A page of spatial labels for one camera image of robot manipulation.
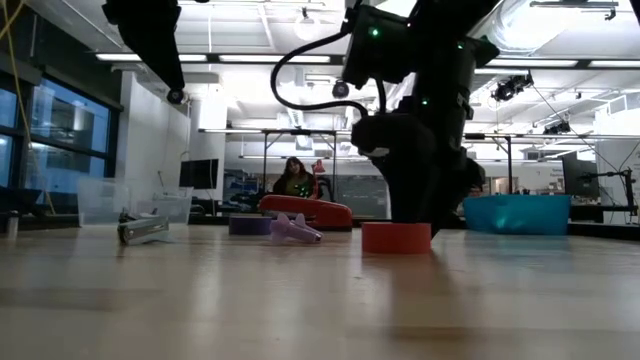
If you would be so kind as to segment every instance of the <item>wooden table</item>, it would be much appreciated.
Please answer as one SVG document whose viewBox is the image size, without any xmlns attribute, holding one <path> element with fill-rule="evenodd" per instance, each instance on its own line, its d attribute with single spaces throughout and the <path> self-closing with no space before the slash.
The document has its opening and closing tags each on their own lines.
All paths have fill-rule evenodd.
<svg viewBox="0 0 640 360">
<path fill-rule="evenodd" d="M 429 256 L 115 229 L 0 242 L 0 359 L 638 359 L 640 246 L 443 231 Z"/>
</svg>

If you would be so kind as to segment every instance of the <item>yellow cable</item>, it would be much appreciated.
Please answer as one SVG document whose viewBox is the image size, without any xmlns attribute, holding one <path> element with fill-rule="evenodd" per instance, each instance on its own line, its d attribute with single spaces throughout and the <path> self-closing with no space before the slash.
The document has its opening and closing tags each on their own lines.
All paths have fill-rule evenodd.
<svg viewBox="0 0 640 360">
<path fill-rule="evenodd" d="M 22 7 L 24 7 L 24 2 L 25 0 L 21 0 L 20 4 L 18 4 L 18 7 L 16 8 L 16 11 L 13 13 L 13 15 L 11 15 L 11 19 L 7 19 L 7 16 L 5 16 L 4 20 L 6 22 L 6 24 L 4 25 L 4 28 L 2 28 L 2 30 L 0 31 L 0 39 L 2 39 L 7 32 L 9 32 L 9 29 L 11 29 L 11 25 L 13 25 L 13 23 L 16 21 L 16 19 L 18 18 L 18 15 L 20 14 L 20 10 L 22 10 Z M 5 8 L 5 12 L 7 11 L 7 1 L 4 0 L 4 6 Z"/>
<path fill-rule="evenodd" d="M 24 109 L 24 102 L 22 101 L 22 92 L 20 91 L 20 77 L 18 76 L 18 67 L 16 66 L 16 58 L 15 58 L 15 54 L 14 54 L 14 51 L 13 51 L 13 37 L 11 36 L 11 24 L 12 24 L 13 20 L 15 20 L 17 18 L 18 13 L 22 9 L 22 5 L 24 5 L 24 0 L 22 0 L 20 2 L 20 5 L 18 5 L 18 8 L 17 8 L 16 12 L 12 16 L 12 20 L 9 20 L 9 12 L 7 10 L 7 6 L 6 6 L 6 3 L 5 3 L 5 6 L 4 6 L 4 20 L 7 23 L 7 25 L 0 32 L 0 39 L 2 39 L 4 34 L 7 34 L 7 38 L 9 39 L 9 55 L 11 57 L 11 67 L 13 68 L 13 78 L 14 78 L 15 83 L 16 83 L 16 94 L 18 95 L 18 104 L 20 105 L 20 115 L 21 115 L 21 118 L 22 118 L 22 122 L 24 123 L 24 134 L 25 134 L 25 137 L 27 139 L 27 143 L 29 144 L 29 150 L 31 150 L 30 151 L 31 155 L 33 156 L 33 164 L 34 164 L 34 166 L 36 168 L 36 174 L 37 174 L 38 178 L 40 179 L 40 181 L 42 182 L 42 190 L 43 190 L 44 195 L 45 195 L 45 197 L 47 199 L 47 203 L 49 204 L 49 208 L 51 209 L 51 214 L 55 215 L 56 214 L 56 210 L 53 207 L 53 202 L 51 201 L 51 196 L 49 195 L 49 192 L 47 191 L 47 182 L 46 182 L 44 176 L 42 175 L 42 173 L 40 172 L 40 166 L 38 165 L 38 158 L 36 157 L 35 151 L 33 151 L 33 145 L 31 143 L 31 132 L 30 132 L 30 129 L 29 129 L 29 123 L 27 121 L 27 112 Z"/>
</svg>

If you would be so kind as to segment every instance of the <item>purple object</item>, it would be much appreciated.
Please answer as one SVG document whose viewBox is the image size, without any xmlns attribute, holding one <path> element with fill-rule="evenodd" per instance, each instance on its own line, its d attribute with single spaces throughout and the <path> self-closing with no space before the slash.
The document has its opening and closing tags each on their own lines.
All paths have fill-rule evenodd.
<svg viewBox="0 0 640 360">
<path fill-rule="evenodd" d="M 229 235 L 269 235 L 271 234 L 270 217 L 242 217 L 229 218 Z"/>
<path fill-rule="evenodd" d="M 302 214 L 299 214 L 294 221 L 290 221 L 285 214 L 279 214 L 278 219 L 271 223 L 271 241 L 274 244 L 282 244 L 288 237 L 317 244 L 322 239 L 322 233 L 307 226 Z"/>
</svg>

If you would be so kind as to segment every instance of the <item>long hair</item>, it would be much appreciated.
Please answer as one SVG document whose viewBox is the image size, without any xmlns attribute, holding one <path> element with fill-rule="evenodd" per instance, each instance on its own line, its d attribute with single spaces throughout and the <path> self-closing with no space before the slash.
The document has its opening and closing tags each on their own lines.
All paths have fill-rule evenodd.
<svg viewBox="0 0 640 360">
<path fill-rule="evenodd" d="M 282 174 L 282 176 L 285 179 L 290 179 L 292 176 L 295 175 L 291 172 L 291 170 L 289 170 L 289 166 L 291 164 L 298 164 L 298 166 L 300 166 L 300 172 L 298 173 L 299 176 L 307 175 L 307 169 L 304 168 L 304 164 L 302 163 L 302 161 L 300 161 L 300 159 L 298 159 L 297 157 L 292 156 L 287 159 L 287 163 L 284 166 L 284 173 Z"/>
</svg>

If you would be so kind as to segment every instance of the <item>small bottle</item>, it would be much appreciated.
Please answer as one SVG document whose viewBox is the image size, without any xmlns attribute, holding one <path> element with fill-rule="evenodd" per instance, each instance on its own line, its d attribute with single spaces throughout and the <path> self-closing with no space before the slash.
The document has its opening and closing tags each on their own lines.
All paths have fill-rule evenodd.
<svg viewBox="0 0 640 360">
<path fill-rule="evenodd" d="M 6 238 L 11 241 L 16 241 L 18 238 L 18 224 L 20 222 L 20 214 L 17 211 L 9 213 L 9 219 L 7 220 L 7 234 Z"/>
</svg>

